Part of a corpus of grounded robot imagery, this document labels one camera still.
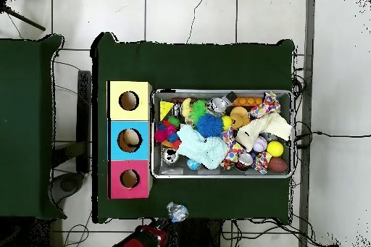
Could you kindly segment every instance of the white ball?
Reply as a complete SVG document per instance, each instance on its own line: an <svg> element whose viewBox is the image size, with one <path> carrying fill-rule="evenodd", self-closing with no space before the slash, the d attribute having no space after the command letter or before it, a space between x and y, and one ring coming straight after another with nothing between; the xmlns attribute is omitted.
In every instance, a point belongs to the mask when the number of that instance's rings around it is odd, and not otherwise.
<svg viewBox="0 0 371 247"><path fill-rule="evenodd" d="M256 152L263 152L265 149L267 149L267 140L265 138L263 138L262 136L259 136L255 141L254 141L254 145L252 146L252 148L256 151Z"/></svg>

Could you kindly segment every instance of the pink box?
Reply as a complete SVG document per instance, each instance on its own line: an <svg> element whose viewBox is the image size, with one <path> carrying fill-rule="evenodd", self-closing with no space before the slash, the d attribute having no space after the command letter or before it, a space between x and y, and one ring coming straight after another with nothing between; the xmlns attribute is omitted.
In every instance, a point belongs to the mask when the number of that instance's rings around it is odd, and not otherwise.
<svg viewBox="0 0 371 247"><path fill-rule="evenodd" d="M111 161L110 199L148 198L152 187L149 161ZM121 177L123 172L132 170L138 175L138 182L132 188L126 188Z"/></svg>

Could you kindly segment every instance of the metal tray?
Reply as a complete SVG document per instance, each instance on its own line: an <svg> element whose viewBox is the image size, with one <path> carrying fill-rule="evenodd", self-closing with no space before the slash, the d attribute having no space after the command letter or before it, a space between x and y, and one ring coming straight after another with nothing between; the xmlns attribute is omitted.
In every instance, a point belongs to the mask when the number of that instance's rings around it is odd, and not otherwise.
<svg viewBox="0 0 371 247"><path fill-rule="evenodd" d="M263 97L265 92L270 90L233 90L233 92L239 96L243 97ZM293 94L290 91L278 91L272 90L278 98L281 105L280 115L293 127ZM156 143L154 140L154 131L156 130L156 123L159 121L159 102L160 101L170 101L172 98L198 98L209 100L214 97L221 97L229 93L230 90L186 90L186 89L157 89L151 93L151 173L156 178L287 178L293 173L293 128L291 130L291 137L288 141L279 139L279 141L284 146L284 152L281 158L287 162L288 169L285 172L272 172L268 170L266 175L262 175L255 169L249 168L245 172L241 172L235 167L231 169L223 169L218 167L217 169L199 169L198 171L193 171L187 166L187 157L179 156L179 160L173 164L168 165L162 159L162 149L164 149L160 144Z"/></svg>

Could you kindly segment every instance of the colored cube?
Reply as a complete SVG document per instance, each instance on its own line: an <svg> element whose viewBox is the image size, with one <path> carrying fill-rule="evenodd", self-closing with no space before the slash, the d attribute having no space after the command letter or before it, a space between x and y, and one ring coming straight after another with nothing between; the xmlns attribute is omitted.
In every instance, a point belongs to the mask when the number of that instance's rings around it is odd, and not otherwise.
<svg viewBox="0 0 371 247"><path fill-rule="evenodd" d="M108 119L149 120L151 89L147 82L108 81Z"/></svg>
<svg viewBox="0 0 371 247"><path fill-rule="evenodd" d="M135 121L111 121L111 157L107 156L112 161L126 161L126 160L149 160L149 134L150 124L148 121L135 122ZM130 148L125 145L122 139L122 134L125 130L134 130L140 139L139 145Z"/></svg>
<svg viewBox="0 0 371 247"><path fill-rule="evenodd" d="M124 186L124 175L135 173L137 180L133 187ZM110 162L110 199L148 198L152 187L152 176L148 161Z"/></svg>

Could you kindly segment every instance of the yellow box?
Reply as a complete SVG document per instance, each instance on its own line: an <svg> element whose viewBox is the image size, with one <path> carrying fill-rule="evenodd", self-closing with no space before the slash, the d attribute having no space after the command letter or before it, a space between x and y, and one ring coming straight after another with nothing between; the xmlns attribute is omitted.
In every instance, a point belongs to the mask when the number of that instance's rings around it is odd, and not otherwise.
<svg viewBox="0 0 371 247"><path fill-rule="evenodd" d="M149 120L151 91L148 82L107 81L107 117L111 120Z"/></svg>

